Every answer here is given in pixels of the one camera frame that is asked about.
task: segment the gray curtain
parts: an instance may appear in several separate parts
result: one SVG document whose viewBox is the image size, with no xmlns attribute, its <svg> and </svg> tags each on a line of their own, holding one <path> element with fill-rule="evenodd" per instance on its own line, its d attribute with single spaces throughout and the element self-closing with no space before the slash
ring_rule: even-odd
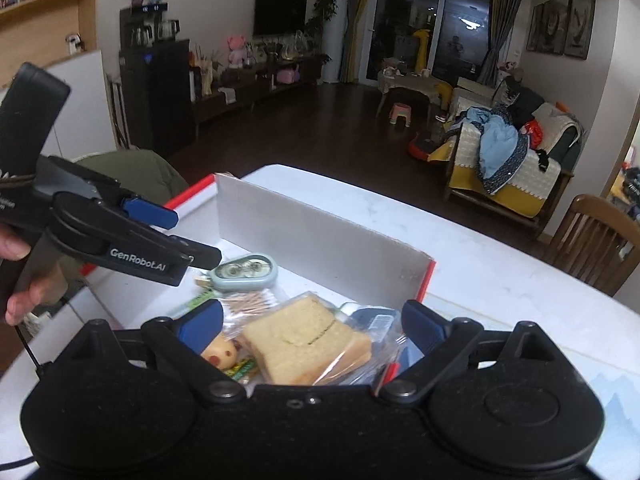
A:
<svg viewBox="0 0 640 480">
<path fill-rule="evenodd" d="M 340 81 L 351 83 L 354 81 L 354 50 L 356 47 L 356 24 L 360 17 L 366 0 L 349 0 L 349 10 L 347 11 L 348 25 L 344 35 L 344 49 L 342 51 L 342 66 L 340 67 Z"/>
<path fill-rule="evenodd" d="M 509 32 L 513 28 L 516 14 L 522 0 L 493 0 L 491 10 L 491 24 L 489 28 L 489 52 L 478 76 L 478 82 L 494 87 L 498 79 L 498 58 L 500 49 L 507 41 Z"/>
</svg>

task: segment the tv stand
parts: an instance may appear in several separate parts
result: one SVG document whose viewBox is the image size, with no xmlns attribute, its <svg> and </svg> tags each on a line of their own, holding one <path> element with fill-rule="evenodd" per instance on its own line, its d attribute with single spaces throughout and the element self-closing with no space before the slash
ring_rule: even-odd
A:
<svg viewBox="0 0 640 480">
<path fill-rule="evenodd" d="M 293 91 L 302 85 L 315 85 L 321 77 L 322 55 L 303 56 L 295 60 L 277 60 L 275 63 L 258 63 L 251 69 L 238 70 L 238 80 L 226 85 L 236 90 L 236 102 L 226 104 L 225 95 L 214 90 L 211 95 L 204 96 L 192 103 L 193 117 L 196 123 L 196 140 L 200 135 L 200 125 L 222 114 L 237 108 L 250 107 L 251 111 L 257 102 L 279 94 Z M 271 78 L 275 78 L 278 70 L 288 66 L 300 66 L 300 81 L 290 85 L 276 84 L 271 88 Z"/>
</svg>

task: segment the finger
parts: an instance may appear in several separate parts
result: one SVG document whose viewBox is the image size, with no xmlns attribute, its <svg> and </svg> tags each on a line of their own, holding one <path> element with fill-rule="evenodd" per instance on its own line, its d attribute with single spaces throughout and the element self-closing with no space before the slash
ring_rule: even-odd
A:
<svg viewBox="0 0 640 480">
<path fill-rule="evenodd" d="M 18 238 L 11 228 L 0 224 L 0 258 L 6 260 L 21 260 L 31 248 L 28 243 Z"/>
<path fill-rule="evenodd" d="M 31 301 L 29 291 L 17 292 L 7 301 L 4 318 L 9 325 L 15 326 L 34 308 L 35 304 Z"/>
<path fill-rule="evenodd" d="M 58 302 L 68 288 L 68 283 L 56 264 L 47 276 L 38 278 L 29 287 L 29 297 L 35 305 L 52 305 Z"/>
</svg>

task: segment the dark brown floor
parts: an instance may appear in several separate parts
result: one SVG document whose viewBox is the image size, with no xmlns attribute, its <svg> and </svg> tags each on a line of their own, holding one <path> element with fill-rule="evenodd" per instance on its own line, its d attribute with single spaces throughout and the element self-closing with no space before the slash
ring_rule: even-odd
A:
<svg viewBox="0 0 640 480">
<path fill-rule="evenodd" d="M 402 101 L 410 101 L 401 96 Z M 389 125 L 388 106 L 376 120 L 380 92 L 361 85 L 292 89 L 201 127 L 200 140 L 170 159 L 193 184 L 213 172 L 242 177 L 267 164 L 284 164 L 372 190 L 462 224 L 527 253 L 538 248 L 530 231 L 465 200 L 443 200 L 444 167 L 406 152 L 425 108 L 410 128 Z"/>
</svg>

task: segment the wall-mounted tv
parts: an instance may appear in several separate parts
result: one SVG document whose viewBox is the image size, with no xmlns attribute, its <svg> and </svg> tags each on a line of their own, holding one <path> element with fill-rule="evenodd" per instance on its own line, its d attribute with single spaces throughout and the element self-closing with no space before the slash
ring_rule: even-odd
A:
<svg viewBox="0 0 640 480">
<path fill-rule="evenodd" d="M 255 0 L 254 36 L 295 34 L 305 17 L 306 0 Z"/>
</svg>

